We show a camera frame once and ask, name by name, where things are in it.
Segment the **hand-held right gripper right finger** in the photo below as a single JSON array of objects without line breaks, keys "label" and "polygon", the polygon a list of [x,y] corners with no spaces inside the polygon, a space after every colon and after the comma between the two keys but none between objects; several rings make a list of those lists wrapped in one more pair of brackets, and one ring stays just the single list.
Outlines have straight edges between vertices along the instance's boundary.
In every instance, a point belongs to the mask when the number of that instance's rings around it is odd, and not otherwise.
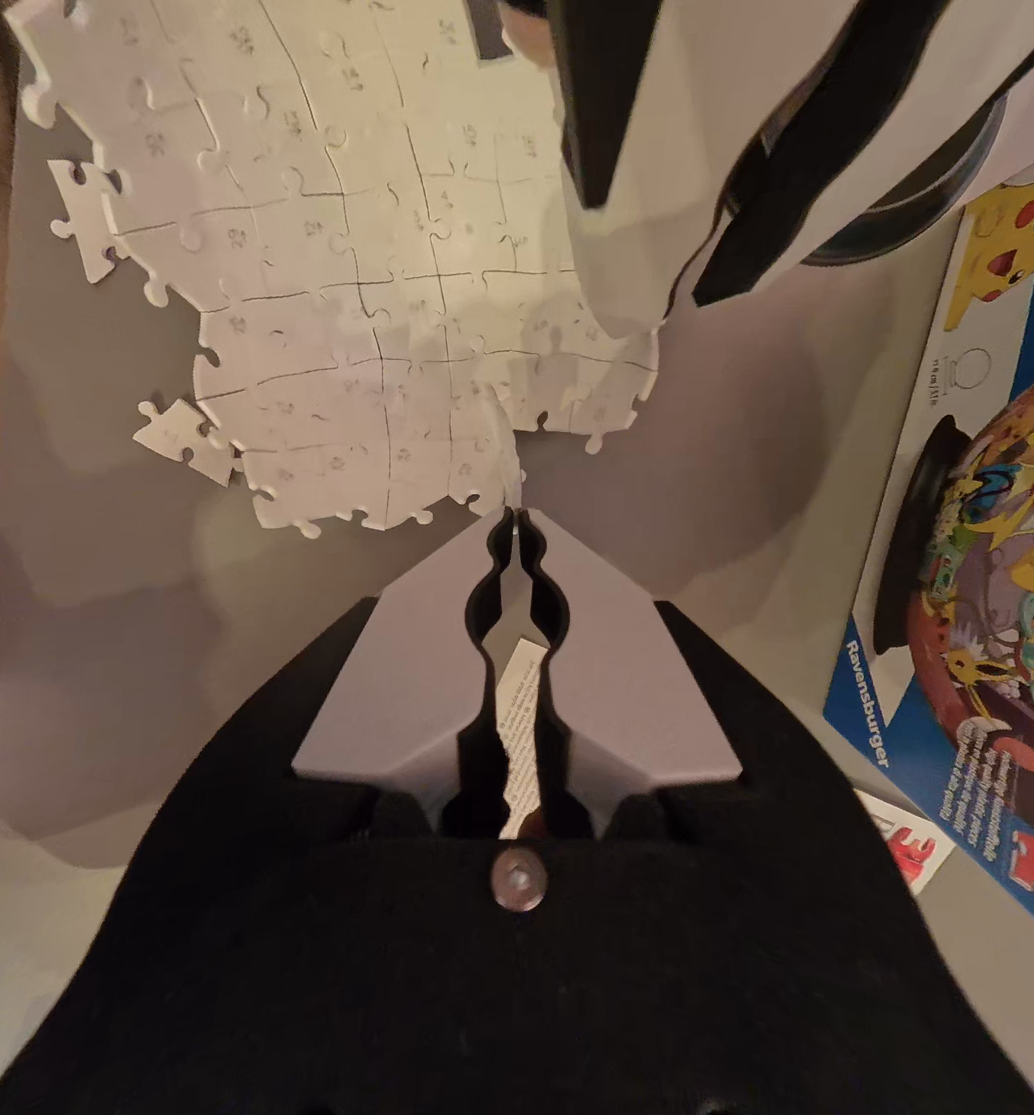
[{"label": "hand-held right gripper right finger", "polygon": [[740,779],[651,594],[539,510],[518,514],[518,539],[530,615],[548,641],[535,719],[548,831],[598,837],[624,799]]}]

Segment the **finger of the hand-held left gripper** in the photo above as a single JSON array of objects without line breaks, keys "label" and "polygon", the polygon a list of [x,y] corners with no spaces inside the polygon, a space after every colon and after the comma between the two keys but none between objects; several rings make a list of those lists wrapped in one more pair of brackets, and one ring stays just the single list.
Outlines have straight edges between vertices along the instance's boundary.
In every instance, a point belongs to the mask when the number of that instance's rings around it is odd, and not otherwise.
[{"label": "finger of the hand-held left gripper", "polygon": [[852,17],[837,1],[547,2],[566,213],[608,334],[660,327],[731,174]]},{"label": "finger of the hand-held left gripper", "polygon": [[693,289],[704,307],[798,263],[1034,67],[1034,1],[856,2]]}]

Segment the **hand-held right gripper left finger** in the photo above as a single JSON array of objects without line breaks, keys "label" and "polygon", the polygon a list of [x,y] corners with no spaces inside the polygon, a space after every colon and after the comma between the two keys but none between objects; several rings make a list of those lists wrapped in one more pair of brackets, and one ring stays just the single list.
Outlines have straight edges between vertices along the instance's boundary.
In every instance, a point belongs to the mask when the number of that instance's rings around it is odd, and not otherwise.
[{"label": "hand-held right gripper left finger", "polygon": [[489,513],[381,591],[294,773],[408,794],[444,835],[500,835],[509,760],[483,640],[514,526],[512,510]]}]

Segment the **white puzzle piece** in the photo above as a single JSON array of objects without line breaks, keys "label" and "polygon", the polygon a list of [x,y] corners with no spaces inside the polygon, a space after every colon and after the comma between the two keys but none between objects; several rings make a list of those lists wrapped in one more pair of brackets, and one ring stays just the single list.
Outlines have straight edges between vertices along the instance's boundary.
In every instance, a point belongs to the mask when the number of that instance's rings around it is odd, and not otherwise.
[{"label": "white puzzle piece", "polygon": [[60,240],[77,244],[84,275],[96,285],[125,258],[103,205],[103,198],[114,192],[112,181],[90,161],[49,159],[48,167],[66,211],[64,219],[50,223],[50,230]]},{"label": "white puzzle piece", "polygon": [[163,411],[155,403],[138,404],[138,413],[146,421],[134,433],[134,442],[152,453],[185,464],[200,475],[221,486],[243,471],[243,463],[231,445],[207,416],[187,400],[175,399]]}]

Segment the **partly built puzzle ball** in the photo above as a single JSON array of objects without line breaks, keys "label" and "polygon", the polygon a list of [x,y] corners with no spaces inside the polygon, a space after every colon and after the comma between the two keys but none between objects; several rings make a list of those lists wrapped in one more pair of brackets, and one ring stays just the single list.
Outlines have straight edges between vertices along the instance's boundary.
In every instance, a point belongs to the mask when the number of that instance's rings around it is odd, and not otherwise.
[{"label": "partly built puzzle ball", "polygon": [[518,433],[596,453],[658,378],[576,277],[550,77],[500,2],[31,1],[29,122],[65,115],[259,524],[515,505]]}]

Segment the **black round ball stand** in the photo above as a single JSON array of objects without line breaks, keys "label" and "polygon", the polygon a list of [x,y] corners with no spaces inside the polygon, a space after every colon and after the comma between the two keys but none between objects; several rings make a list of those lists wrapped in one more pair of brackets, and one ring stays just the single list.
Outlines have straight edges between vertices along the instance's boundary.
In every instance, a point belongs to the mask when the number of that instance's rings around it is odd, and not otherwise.
[{"label": "black round ball stand", "polygon": [[1006,95],[990,98],[943,146],[845,227],[803,259],[840,268],[882,258],[911,242],[950,211],[996,143]]}]

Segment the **blue puzzle box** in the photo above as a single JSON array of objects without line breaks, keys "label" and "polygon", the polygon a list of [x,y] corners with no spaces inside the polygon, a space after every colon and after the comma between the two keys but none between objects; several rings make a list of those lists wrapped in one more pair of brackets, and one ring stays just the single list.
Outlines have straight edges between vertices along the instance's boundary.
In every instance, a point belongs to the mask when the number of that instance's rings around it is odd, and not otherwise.
[{"label": "blue puzzle box", "polygon": [[964,206],[824,716],[1034,917],[1034,164]]}]

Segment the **white instruction leaflet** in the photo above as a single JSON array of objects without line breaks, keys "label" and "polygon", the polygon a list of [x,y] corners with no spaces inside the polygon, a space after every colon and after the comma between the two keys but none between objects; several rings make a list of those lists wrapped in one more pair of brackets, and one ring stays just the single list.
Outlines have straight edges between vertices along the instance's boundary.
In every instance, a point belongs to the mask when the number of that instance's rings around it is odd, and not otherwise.
[{"label": "white instruction leaflet", "polygon": [[[518,838],[524,822],[540,806],[534,729],[540,665],[545,653],[545,648],[520,639],[496,683],[496,726],[508,755],[504,796],[509,816],[500,832],[504,840]],[[951,840],[931,821],[908,809],[860,789],[856,789],[856,797],[885,838],[907,888],[914,895],[920,894],[951,855]]]}]

